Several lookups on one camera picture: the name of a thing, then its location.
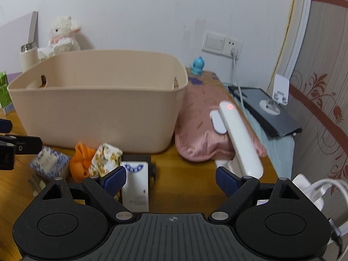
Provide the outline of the orange sock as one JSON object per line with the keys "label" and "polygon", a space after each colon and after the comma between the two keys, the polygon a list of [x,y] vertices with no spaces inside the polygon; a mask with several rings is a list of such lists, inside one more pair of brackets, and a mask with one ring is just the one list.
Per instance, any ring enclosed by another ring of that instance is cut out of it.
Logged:
{"label": "orange sock", "polygon": [[75,146],[75,155],[70,160],[70,173],[76,183],[81,183],[89,177],[89,168],[96,150],[87,147],[83,143]]}

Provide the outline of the green drink carton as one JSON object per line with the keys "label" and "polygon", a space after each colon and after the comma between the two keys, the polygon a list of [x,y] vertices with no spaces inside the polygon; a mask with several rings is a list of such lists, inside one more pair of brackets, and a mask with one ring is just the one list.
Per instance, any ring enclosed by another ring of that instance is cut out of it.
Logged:
{"label": "green drink carton", "polygon": [[15,110],[8,92],[8,79],[5,72],[0,73],[0,102],[4,114],[9,114]]}

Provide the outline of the blue patterned square box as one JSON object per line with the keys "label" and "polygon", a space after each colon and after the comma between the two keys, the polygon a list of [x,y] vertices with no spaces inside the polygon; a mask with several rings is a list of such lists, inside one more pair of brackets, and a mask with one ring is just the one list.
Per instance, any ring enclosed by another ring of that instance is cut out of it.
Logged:
{"label": "blue patterned square box", "polygon": [[42,150],[31,160],[29,166],[38,175],[53,180],[56,177],[66,179],[69,176],[71,157],[50,147],[43,146]]}

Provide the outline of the floral fabric bundle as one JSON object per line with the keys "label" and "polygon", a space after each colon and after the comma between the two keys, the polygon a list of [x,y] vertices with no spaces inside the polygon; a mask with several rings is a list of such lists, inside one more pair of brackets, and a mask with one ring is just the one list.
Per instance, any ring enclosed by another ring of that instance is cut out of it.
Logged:
{"label": "floral fabric bundle", "polygon": [[121,149],[108,143],[101,144],[95,152],[89,174],[91,176],[104,177],[116,167],[121,165],[123,152]]}

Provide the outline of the white blue card box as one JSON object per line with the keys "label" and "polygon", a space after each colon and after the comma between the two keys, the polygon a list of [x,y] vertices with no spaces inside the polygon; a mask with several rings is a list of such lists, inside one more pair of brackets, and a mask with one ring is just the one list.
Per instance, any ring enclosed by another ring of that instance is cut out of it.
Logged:
{"label": "white blue card box", "polygon": [[145,161],[122,161],[126,169],[126,183],[122,188],[124,207],[133,213],[149,211],[149,175],[148,163]]}

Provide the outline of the cream thermos bottle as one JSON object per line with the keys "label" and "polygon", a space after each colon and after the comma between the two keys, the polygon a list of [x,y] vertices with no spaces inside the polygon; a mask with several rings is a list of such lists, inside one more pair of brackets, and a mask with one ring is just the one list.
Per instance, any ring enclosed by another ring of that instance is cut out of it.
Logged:
{"label": "cream thermos bottle", "polygon": [[26,72],[39,61],[36,43],[22,45],[19,56],[22,72]]}

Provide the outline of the dark grey laptop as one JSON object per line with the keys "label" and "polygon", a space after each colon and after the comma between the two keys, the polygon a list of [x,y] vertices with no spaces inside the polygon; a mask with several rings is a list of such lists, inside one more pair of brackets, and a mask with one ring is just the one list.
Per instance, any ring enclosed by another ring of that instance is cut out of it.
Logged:
{"label": "dark grey laptop", "polygon": [[261,88],[229,85],[228,89],[236,96],[264,131],[271,137],[285,137],[302,132],[302,128],[282,105],[287,105],[289,82],[275,83],[273,96]]}

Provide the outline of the tissue box with tissue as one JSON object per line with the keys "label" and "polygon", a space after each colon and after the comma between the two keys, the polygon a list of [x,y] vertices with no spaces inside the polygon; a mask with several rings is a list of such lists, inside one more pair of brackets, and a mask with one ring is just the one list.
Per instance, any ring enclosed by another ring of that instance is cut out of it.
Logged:
{"label": "tissue box with tissue", "polygon": [[71,38],[62,38],[55,44],[38,48],[38,59],[43,61],[55,55],[70,51],[74,51],[74,41]]}

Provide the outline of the purple white board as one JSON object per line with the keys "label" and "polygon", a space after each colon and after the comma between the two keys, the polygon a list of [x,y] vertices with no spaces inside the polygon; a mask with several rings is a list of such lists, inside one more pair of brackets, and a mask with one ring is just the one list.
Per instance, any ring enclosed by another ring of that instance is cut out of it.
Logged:
{"label": "purple white board", "polygon": [[10,83],[22,73],[20,49],[22,45],[38,42],[38,12],[33,11],[1,26],[0,69]]}

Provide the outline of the pink satin pouch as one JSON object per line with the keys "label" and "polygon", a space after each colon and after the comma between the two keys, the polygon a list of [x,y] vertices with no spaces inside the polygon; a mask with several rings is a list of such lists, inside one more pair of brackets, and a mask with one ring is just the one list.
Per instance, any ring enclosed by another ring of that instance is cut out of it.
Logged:
{"label": "pink satin pouch", "polygon": [[175,145],[186,160],[231,160],[235,150],[227,133],[218,134],[210,118],[221,101],[230,98],[224,88],[209,85],[186,87],[185,95],[175,126]]}

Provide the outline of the white plush lamb toy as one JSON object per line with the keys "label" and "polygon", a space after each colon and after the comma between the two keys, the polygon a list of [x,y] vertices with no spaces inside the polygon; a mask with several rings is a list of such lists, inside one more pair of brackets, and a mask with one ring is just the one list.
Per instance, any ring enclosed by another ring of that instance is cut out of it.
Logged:
{"label": "white plush lamb toy", "polygon": [[79,51],[80,45],[76,35],[81,31],[81,27],[72,17],[57,17],[51,24],[50,40],[48,46],[54,55],[63,52]]}

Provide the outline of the beige plastic storage bin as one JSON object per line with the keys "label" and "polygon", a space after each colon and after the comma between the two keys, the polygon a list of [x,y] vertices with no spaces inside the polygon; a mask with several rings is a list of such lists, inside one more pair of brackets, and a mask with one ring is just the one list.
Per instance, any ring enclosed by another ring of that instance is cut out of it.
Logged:
{"label": "beige plastic storage bin", "polygon": [[187,84],[171,55],[81,50],[36,64],[8,92],[27,134],[46,145],[160,153],[171,143]]}

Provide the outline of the white phone stand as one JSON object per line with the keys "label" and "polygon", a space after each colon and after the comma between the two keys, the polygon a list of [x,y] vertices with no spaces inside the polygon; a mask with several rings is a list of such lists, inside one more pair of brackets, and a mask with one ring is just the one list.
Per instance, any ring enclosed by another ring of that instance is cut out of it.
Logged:
{"label": "white phone stand", "polygon": [[281,114],[280,105],[288,104],[288,95],[290,90],[289,80],[279,74],[275,75],[272,97],[267,100],[261,100],[259,106],[268,114],[278,116]]}

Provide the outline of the blue penguin figurine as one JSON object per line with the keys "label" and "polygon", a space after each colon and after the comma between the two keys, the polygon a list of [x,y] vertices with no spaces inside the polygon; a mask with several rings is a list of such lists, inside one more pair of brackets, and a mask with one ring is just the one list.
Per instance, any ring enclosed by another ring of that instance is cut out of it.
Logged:
{"label": "blue penguin figurine", "polygon": [[190,72],[194,75],[201,75],[205,66],[205,61],[202,57],[195,58],[190,65]]}

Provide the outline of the white wall switch socket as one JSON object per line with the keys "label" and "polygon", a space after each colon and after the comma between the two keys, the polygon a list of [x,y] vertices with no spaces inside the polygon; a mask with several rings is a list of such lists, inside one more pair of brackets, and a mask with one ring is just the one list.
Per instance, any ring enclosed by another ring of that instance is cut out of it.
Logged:
{"label": "white wall switch socket", "polygon": [[202,51],[228,58],[239,58],[243,43],[235,38],[227,37],[212,31],[206,31],[202,43]]}

